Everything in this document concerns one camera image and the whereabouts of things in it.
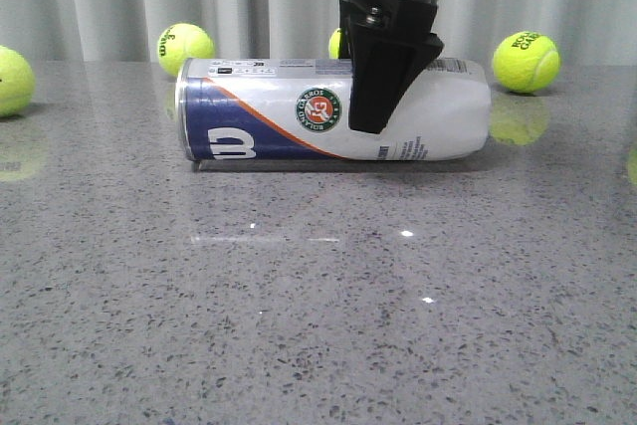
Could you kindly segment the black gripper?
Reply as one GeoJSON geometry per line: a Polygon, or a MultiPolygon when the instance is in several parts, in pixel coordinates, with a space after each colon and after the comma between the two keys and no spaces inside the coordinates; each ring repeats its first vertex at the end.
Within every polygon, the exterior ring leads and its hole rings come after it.
{"type": "Polygon", "coordinates": [[[379,134],[443,43],[438,0],[338,0],[339,59],[352,59],[348,125],[379,134]]]}

